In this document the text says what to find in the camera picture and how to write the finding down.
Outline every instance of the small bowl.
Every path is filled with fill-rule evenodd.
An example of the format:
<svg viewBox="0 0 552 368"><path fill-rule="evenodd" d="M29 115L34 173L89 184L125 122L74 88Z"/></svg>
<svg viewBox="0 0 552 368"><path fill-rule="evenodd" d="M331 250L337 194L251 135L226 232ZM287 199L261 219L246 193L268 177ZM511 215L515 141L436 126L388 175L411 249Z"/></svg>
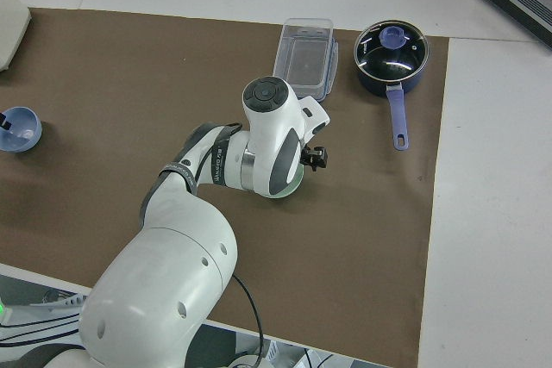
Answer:
<svg viewBox="0 0 552 368"><path fill-rule="evenodd" d="M42 135L42 124L32 109L14 107L3 112L11 123L9 130L0 128L0 150L21 153L35 146Z"/></svg>

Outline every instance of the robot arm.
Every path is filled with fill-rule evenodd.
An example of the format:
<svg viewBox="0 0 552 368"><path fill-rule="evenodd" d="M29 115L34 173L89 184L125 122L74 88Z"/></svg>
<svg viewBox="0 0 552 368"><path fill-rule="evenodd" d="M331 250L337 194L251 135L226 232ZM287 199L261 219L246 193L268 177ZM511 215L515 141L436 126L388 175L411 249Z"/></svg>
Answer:
<svg viewBox="0 0 552 368"><path fill-rule="evenodd" d="M163 168L141 206L140 233L86 299L79 332L87 353L64 352L47 368L184 366L237 261L230 225L195 196L198 185L286 196L302 179L301 163L313 164L306 143L329 123L314 99L299 101L278 78L253 81L242 101L250 131L204 124Z"/></svg>

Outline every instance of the brown tablecloth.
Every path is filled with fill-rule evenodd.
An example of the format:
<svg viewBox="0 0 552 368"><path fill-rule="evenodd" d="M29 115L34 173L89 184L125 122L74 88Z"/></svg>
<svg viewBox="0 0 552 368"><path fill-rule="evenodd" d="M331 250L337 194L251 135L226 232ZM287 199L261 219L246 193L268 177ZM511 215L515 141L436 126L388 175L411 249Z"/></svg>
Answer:
<svg viewBox="0 0 552 368"><path fill-rule="evenodd" d="M281 26L33 9L0 106L32 108L39 144L0 153L0 262L92 286L139 231L142 198L187 135L243 122L241 93L271 74ZM397 367L417 365L448 39L406 96L411 148L392 147L385 99L339 66L313 145L329 166L286 199L203 186L238 241L236 273L267 334ZM235 284L210 318L256 329Z"/></svg>

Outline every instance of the table surface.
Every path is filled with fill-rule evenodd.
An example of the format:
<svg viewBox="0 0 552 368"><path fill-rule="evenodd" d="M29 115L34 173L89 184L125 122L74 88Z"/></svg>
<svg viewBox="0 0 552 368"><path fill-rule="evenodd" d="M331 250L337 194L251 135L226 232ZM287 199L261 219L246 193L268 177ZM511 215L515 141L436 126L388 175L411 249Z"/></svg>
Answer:
<svg viewBox="0 0 552 368"><path fill-rule="evenodd" d="M386 18L452 38L437 156L419 366L550 366L552 52L484 0L22 0L272 22ZM38 275L2 266L36 280ZM49 280L60 285L60 282ZM67 287L83 289L65 284Z"/></svg>

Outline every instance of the blue handle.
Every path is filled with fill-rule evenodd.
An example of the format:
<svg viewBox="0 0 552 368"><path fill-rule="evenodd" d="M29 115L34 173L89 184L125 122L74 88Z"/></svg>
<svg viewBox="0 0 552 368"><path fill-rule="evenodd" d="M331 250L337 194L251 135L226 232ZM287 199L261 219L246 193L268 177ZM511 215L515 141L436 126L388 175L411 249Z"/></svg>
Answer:
<svg viewBox="0 0 552 368"><path fill-rule="evenodd" d="M399 151L408 149L408 130L406 128L405 92L403 85L388 85L387 99L391 106L393 145Z"/></svg>

